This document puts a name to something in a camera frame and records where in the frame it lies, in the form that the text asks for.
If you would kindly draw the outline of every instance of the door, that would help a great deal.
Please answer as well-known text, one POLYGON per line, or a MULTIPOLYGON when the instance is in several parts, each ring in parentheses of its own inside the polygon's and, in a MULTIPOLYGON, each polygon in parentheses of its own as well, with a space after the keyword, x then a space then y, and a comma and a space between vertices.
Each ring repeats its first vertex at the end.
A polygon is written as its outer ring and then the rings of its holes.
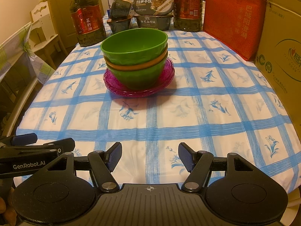
MULTIPOLYGON (((52 20, 56 27, 57 33, 60 35, 65 47, 71 47, 77 44, 76 34, 73 27, 69 6, 71 0, 43 0, 48 1, 52 20)), ((100 8, 103 14, 101 0, 99 0, 100 8)))

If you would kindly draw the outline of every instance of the purple plate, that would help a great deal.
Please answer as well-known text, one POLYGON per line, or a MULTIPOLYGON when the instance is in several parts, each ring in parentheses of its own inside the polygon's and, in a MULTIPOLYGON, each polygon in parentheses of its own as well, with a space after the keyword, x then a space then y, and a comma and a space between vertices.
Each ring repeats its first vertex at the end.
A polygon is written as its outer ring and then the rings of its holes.
POLYGON ((147 90, 132 90, 121 84, 116 77, 112 74, 112 72, 107 68, 106 72, 103 75, 103 81, 106 84, 106 88, 108 88, 111 92, 121 95, 124 97, 132 97, 132 98, 142 98, 149 95, 152 95, 161 89, 167 87, 169 83, 173 80, 175 76, 175 69, 173 67, 173 62, 170 58, 167 58, 164 69, 155 83, 155 85, 147 90))

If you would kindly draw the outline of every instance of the green bowl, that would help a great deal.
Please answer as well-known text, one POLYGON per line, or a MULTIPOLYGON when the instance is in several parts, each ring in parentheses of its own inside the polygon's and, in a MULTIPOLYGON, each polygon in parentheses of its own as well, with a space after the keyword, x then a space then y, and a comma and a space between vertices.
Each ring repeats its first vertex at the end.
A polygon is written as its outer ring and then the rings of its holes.
POLYGON ((103 54, 116 65, 136 65, 160 56, 167 46, 165 32, 137 28, 116 33, 101 44, 103 54))
POLYGON ((156 83, 164 69, 166 59, 167 55, 156 65, 134 71, 115 70, 110 68, 108 65, 107 67, 123 85, 133 90, 143 90, 152 87, 156 83))

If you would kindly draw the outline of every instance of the human hand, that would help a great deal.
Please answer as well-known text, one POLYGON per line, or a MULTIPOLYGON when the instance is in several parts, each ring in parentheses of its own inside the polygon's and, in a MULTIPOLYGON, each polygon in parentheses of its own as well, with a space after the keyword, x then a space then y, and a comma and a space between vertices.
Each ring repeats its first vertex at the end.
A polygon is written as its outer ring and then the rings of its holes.
POLYGON ((0 214, 3 214, 4 219, 7 221, 7 223, 9 223, 10 226, 15 226, 17 221, 17 213, 12 204, 13 191, 13 188, 11 188, 9 191, 7 198, 8 205, 6 205, 5 201, 0 197, 0 214))

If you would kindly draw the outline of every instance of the red bag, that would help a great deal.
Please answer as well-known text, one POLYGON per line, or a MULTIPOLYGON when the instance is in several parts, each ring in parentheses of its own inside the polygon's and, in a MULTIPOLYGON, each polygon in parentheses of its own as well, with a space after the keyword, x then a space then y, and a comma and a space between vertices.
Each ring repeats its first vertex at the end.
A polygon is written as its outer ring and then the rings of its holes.
POLYGON ((206 0, 203 31, 226 44, 244 60, 255 59, 266 0, 206 0))

